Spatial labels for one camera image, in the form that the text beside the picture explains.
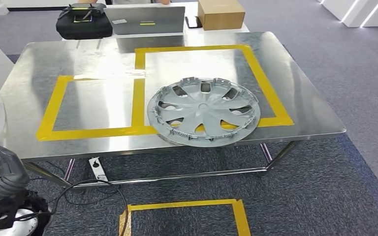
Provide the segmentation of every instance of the table top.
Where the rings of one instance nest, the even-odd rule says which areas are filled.
[[[145,109],[162,86],[192,76],[257,96],[259,127],[236,145],[346,131],[271,32],[205,34],[28,44],[0,91],[6,146],[31,161],[182,148],[155,134]]]

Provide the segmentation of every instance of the led light strip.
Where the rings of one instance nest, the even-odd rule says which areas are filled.
[[[363,21],[363,23],[360,25],[360,27],[363,27],[373,16],[373,14],[378,10],[378,4],[373,8],[373,11],[370,12],[370,14],[367,16],[367,18]]]
[[[351,13],[351,11],[356,7],[357,3],[359,2],[360,0],[355,0],[353,2],[353,5],[351,5],[350,9],[347,11],[347,13],[344,15],[343,19],[341,20],[341,23],[344,22],[346,20],[346,18],[348,17],[348,15]]]

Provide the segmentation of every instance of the black case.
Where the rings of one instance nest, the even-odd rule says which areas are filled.
[[[112,35],[112,26],[102,12],[92,16],[91,22],[74,23],[74,14],[62,12],[56,23],[56,30],[65,39],[98,39]]]

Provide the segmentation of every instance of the yellow tape square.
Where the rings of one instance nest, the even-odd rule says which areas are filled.
[[[145,69],[146,54],[158,52],[180,52],[180,51],[195,51],[195,50],[223,50],[232,49],[240,50],[253,75],[257,80],[258,86],[261,88],[264,97],[270,105],[274,117],[261,118],[258,127],[269,126],[287,126],[293,125],[293,121],[284,108],[282,102],[279,100],[272,85],[264,74],[257,59],[250,46],[248,45],[219,45],[219,46],[199,46],[199,47],[164,47],[164,48],[136,48],[135,49],[135,69]],[[145,117],[145,78],[134,79],[133,100],[132,100],[132,114],[131,126],[121,128],[106,128],[106,129],[84,129],[84,130],[62,130],[53,131],[54,123],[56,122],[57,114],[63,100],[64,92],[67,83],[74,80],[73,76],[59,76],[53,93],[50,97],[47,109],[44,113],[41,125],[37,130],[36,137],[39,141],[54,141],[54,140],[72,140],[72,139],[89,139],[113,136],[128,136],[128,135],[147,135],[156,134],[156,131],[144,124]]]
[[[124,236],[131,236],[131,213],[136,210],[152,210],[175,207],[201,207],[214,205],[231,205],[234,213],[235,225],[237,226],[238,236],[251,236],[249,223],[247,221],[246,212],[242,200],[236,199],[221,199],[221,200],[204,200],[191,202],[176,202],[176,203],[159,203],[159,204],[145,204],[145,205],[128,205],[128,221]],[[118,235],[120,235],[125,223],[125,211],[119,217]]]

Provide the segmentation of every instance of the laptop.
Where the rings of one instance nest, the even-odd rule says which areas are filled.
[[[105,8],[115,34],[182,33],[184,6]]]

